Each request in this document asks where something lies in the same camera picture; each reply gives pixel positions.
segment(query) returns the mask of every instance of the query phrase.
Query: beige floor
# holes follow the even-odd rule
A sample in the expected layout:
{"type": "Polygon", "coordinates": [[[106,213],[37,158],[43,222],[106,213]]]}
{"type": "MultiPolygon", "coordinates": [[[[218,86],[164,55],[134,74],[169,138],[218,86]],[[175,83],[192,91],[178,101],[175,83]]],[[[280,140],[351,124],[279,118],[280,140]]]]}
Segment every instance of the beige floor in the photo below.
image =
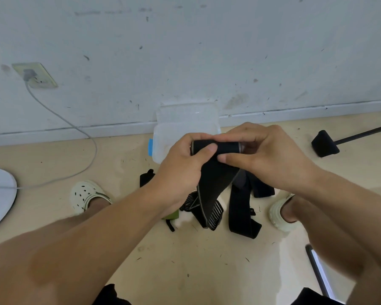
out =
{"type": "MultiPolygon", "coordinates": [[[[339,139],[381,126],[381,112],[280,125],[321,167],[381,192],[381,133],[341,145],[340,154],[324,159],[317,158],[310,147],[321,129],[339,139]]],[[[21,190],[0,222],[0,242],[73,215],[68,194],[78,180],[96,181],[115,200],[138,188],[140,174],[157,169],[147,155],[151,137],[98,138],[99,154],[90,170],[39,189],[21,190]]],[[[81,169],[92,153],[89,140],[6,146],[0,147],[0,168],[14,174],[20,185],[36,184],[81,169]]],[[[320,292],[305,253],[308,239],[303,228],[288,235],[271,226],[266,217],[270,203],[282,195],[251,199],[255,220],[262,224],[255,240],[231,233],[226,214],[214,232],[202,229],[196,220],[174,233],[159,222],[110,282],[116,284],[120,297],[133,304],[284,305],[304,286],[320,292]]],[[[228,201],[228,189],[222,197],[228,201]]]]}

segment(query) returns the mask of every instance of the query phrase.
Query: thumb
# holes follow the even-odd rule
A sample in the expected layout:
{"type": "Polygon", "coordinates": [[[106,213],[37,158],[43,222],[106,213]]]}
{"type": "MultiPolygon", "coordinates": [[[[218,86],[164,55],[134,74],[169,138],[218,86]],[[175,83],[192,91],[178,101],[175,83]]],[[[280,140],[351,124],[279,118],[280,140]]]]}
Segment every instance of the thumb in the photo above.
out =
{"type": "Polygon", "coordinates": [[[218,155],[217,160],[221,163],[249,171],[252,168],[253,157],[246,154],[227,153],[218,155]]]}
{"type": "Polygon", "coordinates": [[[209,159],[212,158],[213,154],[217,151],[217,144],[211,143],[208,146],[205,146],[203,149],[201,149],[198,153],[193,155],[193,157],[200,163],[202,166],[204,163],[206,163],[209,159]]]}

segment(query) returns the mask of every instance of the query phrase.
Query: white plastic box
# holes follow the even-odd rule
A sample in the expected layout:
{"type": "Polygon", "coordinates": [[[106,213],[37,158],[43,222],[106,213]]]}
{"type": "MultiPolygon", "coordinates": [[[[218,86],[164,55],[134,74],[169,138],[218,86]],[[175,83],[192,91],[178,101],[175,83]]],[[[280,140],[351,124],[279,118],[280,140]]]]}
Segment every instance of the white plastic box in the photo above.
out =
{"type": "Polygon", "coordinates": [[[160,164],[169,149],[187,133],[220,134],[218,109],[213,103],[161,106],[157,110],[152,159],[160,164]]]}

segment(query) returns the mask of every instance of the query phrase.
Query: baseboard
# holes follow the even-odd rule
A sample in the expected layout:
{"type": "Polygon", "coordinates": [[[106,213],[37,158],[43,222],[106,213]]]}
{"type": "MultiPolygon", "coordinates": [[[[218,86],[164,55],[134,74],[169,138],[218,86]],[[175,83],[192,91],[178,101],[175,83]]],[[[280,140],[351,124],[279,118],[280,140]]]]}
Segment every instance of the baseboard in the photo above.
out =
{"type": "MultiPolygon", "coordinates": [[[[234,115],[221,115],[219,122],[220,126],[234,126],[244,122],[269,123],[378,111],[381,111],[381,100],[264,112],[249,112],[234,115]]],[[[135,122],[86,126],[82,127],[82,129],[92,137],[123,136],[152,133],[156,124],[157,122],[135,122]]],[[[86,136],[73,128],[57,128],[22,133],[5,133],[0,134],[0,146],[82,138],[86,138],[86,136]]]]}

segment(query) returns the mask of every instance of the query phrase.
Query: wall outlet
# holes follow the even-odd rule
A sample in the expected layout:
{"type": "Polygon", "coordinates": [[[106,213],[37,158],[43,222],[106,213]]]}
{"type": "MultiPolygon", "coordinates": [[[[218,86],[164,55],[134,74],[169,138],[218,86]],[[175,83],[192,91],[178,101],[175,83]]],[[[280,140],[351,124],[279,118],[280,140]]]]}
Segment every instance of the wall outlet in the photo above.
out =
{"type": "Polygon", "coordinates": [[[33,89],[52,89],[58,86],[55,80],[52,79],[50,74],[48,74],[44,66],[42,66],[42,64],[39,62],[14,63],[11,66],[21,76],[22,79],[24,79],[25,69],[32,69],[36,72],[37,76],[31,78],[28,82],[28,85],[33,89]]]}

